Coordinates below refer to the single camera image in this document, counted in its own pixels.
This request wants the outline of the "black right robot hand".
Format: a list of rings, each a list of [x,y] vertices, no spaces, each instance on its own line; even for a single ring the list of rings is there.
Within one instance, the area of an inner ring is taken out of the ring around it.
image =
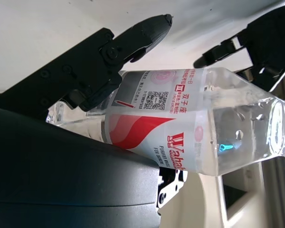
[[[157,228],[187,172],[47,122],[65,102],[89,111],[119,71],[168,34],[169,14],[115,37],[103,28],[0,93],[0,228]]]

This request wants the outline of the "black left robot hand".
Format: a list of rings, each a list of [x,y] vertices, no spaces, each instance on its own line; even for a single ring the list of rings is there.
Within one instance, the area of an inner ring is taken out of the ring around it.
[[[272,92],[285,77],[285,5],[262,15],[206,51],[193,66],[211,66],[242,49],[247,50],[252,65],[237,74],[244,79],[250,74],[251,83]]]

